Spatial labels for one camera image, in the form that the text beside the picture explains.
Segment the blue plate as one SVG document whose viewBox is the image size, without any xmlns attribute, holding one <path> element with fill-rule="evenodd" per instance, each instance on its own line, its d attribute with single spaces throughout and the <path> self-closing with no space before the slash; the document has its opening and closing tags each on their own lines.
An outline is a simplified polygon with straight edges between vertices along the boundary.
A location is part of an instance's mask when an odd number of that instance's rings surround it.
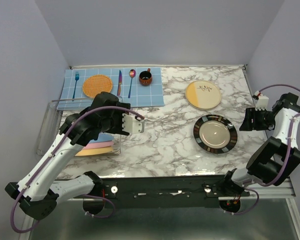
<svg viewBox="0 0 300 240">
<path fill-rule="evenodd" d="M 100 133 L 98 135 L 98 139 L 96 140 L 97 143 L 99 142 L 109 142 L 109 141 L 113 141 L 114 140 L 114 136 L 109 134 L 109 133 Z"/>
</svg>

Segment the cream and yellow plate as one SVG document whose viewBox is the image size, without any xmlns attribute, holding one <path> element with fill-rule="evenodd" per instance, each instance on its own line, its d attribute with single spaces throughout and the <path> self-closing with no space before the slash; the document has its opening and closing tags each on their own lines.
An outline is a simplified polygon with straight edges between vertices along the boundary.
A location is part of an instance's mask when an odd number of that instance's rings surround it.
<svg viewBox="0 0 300 240">
<path fill-rule="evenodd" d="M 213 109 L 222 100 L 220 89 L 206 80 L 191 82 L 185 89 L 185 97 L 191 106 L 200 110 Z"/>
</svg>

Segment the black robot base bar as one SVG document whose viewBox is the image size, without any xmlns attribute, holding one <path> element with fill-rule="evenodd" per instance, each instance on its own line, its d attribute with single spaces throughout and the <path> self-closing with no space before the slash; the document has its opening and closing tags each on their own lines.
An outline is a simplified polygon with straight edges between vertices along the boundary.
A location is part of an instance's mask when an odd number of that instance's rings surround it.
<svg viewBox="0 0 300 240">
<path fill-rule="evenodd" d="M 100 178 L 89 193 L 117 209 L 218 208 L 222 197 L 248 197 L 227 175 Z"/>
</svg>

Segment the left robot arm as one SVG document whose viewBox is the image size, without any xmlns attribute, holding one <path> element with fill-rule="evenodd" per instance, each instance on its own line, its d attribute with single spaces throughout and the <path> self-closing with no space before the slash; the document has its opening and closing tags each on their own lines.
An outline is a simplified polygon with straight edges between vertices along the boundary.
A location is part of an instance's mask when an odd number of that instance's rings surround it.
<svg viewBox="0 0 300 240">
<path fill-rule="evenodd" d="M 37 221 L 47 217 L 57 204 L 71 198 L 104 196 L 104 183 L 92 171 L 63 183 L 54 181 L 68 162 L 90 141 L 97 140 L 99 134 L 127 136 L 122 119 L 130 108 L 130 103 L 121 102 L 111 93 L 99 93 L 90 106 L 66 118 L 37 165 L 19 182 L 8 183 L 5 191 L 26 215 Z"/>
</svg>

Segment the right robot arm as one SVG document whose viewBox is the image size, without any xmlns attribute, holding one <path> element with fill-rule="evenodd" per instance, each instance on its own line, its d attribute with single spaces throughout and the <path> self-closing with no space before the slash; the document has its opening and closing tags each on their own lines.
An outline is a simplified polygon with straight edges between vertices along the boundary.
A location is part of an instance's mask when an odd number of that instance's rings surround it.
<svg viewBox="0 0 300 240">
<path fill-rule="evenodd" d="M 273 128 L 273 135 L 250 157 L 245 168 L 228 171 L 219 185 L 226 196 L 240 195 L 244 188 L 259 184 L 279 186 L 300 164 L 297 132 L 300 122 L 298 96 L 289 92 L 266 109 L 267 98 L 258 94 L 257 104 L 245 110 L 240 131 L 263 131 Z"/>
</svg>

